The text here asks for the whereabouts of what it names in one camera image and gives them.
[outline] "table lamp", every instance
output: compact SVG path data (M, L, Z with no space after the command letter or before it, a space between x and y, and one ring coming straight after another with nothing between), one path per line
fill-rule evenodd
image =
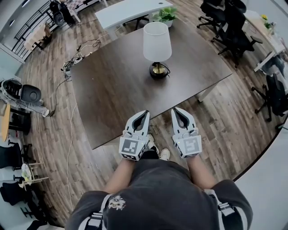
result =
M153 78L163 78L170 71L165 63L172 55L168 26L162 22L151 22L144 26L143 55L153 62L150 74Z

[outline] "ceiling light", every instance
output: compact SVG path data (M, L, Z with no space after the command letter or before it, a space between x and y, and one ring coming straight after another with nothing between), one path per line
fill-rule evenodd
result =
M22 7L24 7L29 1L30 1L30 0L24 0L24 1L22 2Z
M12 26L12 24L14 23L15 20L12 20L9 24L9 26Z

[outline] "dark gray t-shirt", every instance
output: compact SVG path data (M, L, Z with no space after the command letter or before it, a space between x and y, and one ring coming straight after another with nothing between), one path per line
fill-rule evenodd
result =
M212 188L218 199L243 209L248 227L252 209L231 180ZM83 194L65 229L78 230L81 222L99 212L106 192ZM107 230L217 230L217 203L195 186L188 170L174 162L144 159L135 164L128 188L112 195L103 212ZM225 228L241 229L240 217L230 215L223 220Z

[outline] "white marker cube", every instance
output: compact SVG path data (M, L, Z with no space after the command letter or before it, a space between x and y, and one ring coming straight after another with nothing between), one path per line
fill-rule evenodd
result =
M148 138L142 137L142 140L135 140L133 138L120 138L119 153L123 158L129 160L140 160L142 154L147 148Z
M181 158L196 156L202 152L201 136L179 138L179 134L176 134L172 137L174 145L178 150Z

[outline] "white lampshade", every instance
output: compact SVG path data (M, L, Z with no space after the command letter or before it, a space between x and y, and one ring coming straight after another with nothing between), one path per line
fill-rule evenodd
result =
M166 24L151 22L144 26L143 54L152 62L163 62L171 57L171 42Z

